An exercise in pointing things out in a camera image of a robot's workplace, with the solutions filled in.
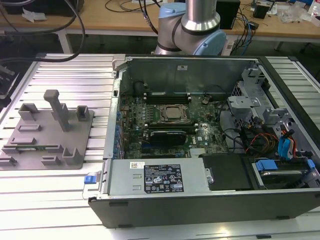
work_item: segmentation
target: blue tab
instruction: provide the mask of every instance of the blue tab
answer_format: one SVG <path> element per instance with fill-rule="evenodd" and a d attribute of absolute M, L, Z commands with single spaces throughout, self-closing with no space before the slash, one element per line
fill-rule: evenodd
<path fill-rule="evenodd" d="M 259 172 L 265 170 L 278 170 L 275 160 L 271 159 L 259 160 L 255 165 Z"/>
<path fill-rule="evenodd" d="M 278 144 L 278 154 L 280 157 L 290 160 L 288 157 L 288 151 L 290 149 L 291 141 L 288 138 L 280 137 Z"/>
<path fill-rule="evenodd" d="M 309 168 L 314 169 L 316 167 L 314 161 L 312 161 L 311 159 L 308 159 L 306 162 L 308 163 Z"/>
<path fill-rule="evenodd" d="M 96 184 L 97 183 L 97 176 L 85 176 L 84 177 L 84 184 Z"/>

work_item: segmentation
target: warning label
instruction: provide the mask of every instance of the warning label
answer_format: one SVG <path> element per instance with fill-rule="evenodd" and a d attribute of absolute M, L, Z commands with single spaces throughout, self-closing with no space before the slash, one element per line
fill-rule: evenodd
<path fill-rule="evenodd" d="M 183 192 L 180 164 L 145 165 L 144 191 L 147 194 Z"/>

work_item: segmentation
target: aluminum extrusion table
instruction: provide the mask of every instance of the aluminum extrusion table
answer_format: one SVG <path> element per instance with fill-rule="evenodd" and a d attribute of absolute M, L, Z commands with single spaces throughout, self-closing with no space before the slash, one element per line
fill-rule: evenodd
<path fill-rule="evenodd" d="M 66 56 L 48 54 L 50 58 Z M 319 239 L 320 208 L 289 220 L 105 228 L 83 199 L 82 192 L 84 176 L 102 169 L 113 83 L 112 58 L 108 54 L 83 54 L 64 63 L 33 63 L 14 92 L 12 104 L 1 112 L 0 147 L 19 121 L 18 108 L 22 103 L 35 103 L 40 109 L 50 108 L 43 100 L 47 89 L 58 89 L 60 101 L 69 108 L 87 105 L 95 111 L 81 169 L 0 171 L 1 239 L 247 240 L 257 239 L 257 235 L 271 235 L 272 239 L 281 240 Z M 320 127 L 317 81 L 299 62 L 287 57 L 269 57 L 268 60 Z M 98 183 L 90 185 L 92 193 L 97 189 Z"/>

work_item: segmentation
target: table leg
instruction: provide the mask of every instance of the table leg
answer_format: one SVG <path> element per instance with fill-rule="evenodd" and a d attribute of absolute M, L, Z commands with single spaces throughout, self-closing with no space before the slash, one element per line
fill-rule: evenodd
<path fill-rule="evenodd" d="M 281 48 L 281 46 L 282 46 L 282 44 L 284 44 L 283 41 L 278 41 L 278 42 L 276 43 L 276 46 L 275 46 L 274 50 L 279 51 L 280 48 Z"/>
<path fill-rule="evenodd" d="M 59 37 L 59 41 L 60 41 L 63 53 L 64 54 L 72 54 L 73 50 L 72 50 L 72 46 L 70 44 L 69 37 L 67 35 L 67 31 L 61 30 L 61 31 L 58 31 L 56 34 Z"/>
<path fill-rule="evenodd" d="M 235 44 L 235 41 L 237 41 L 238 36 L 237 35 L 227 35 L 226 36 L 226 41 L 224 44 L 224 47 L 222 49 L 222 56 L 230 56 L 232 48 Z"/>
<path fill-rule="evenodd" d="M 99 37 L 100 46 L 104 46 L 105 45 L 104 36 L 103 35 L 98 35 L 98 37 Z"/>

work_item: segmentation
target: black device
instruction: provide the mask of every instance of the black device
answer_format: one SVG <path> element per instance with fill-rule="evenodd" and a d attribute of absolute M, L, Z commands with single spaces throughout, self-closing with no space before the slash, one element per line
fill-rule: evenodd
<path fill-rule="evenodd" d="M 258 23 L 256 23 L 256 22 L 254 22 L 254 21 L 250 21 L 249 22 L 249 25 L 250 25 L 250 29 L 251 30 L 257 30 L 258 29 L 258 27 L 259 27 L 259 24 Z"/>
<path fill-rule="evenodd" d="M 11 103 L 10 92 L 15 84 L 16 73 L 0 65 L 0 109 Z"/>
<path fill-rule="evenodd" d="M 8 0 L 7 2 L 15 3 L 21 0 Z M 82 9 L 85 0 L 70 0 L 70 3 L 76 7 L 78 2 L 78 12 Z M 64 0 L 36 0 L 30 4 L 22 6 L 4 6 L 8 14 L 22 14 L 23 8 L 30 12 L 44 13 L 46 15 L 57 15 L 64 17 L 72 17 L 74 15 L 71 8 Z"/>
<path fill-rule="evenodd" d="M 257 4 L 254 8 L 253 17 L 256 19 L 265 19 L 269 9 L 270 9 L 270 6 Z"/>
<path fill-rule="evenodd" d="M 185 3 L 186 0 L 174 0 L 175 3 Z M 220 29 L 232 29 L 237 17 L 240 0 L 218 0 L 216 12 L 220 15 Z"/>

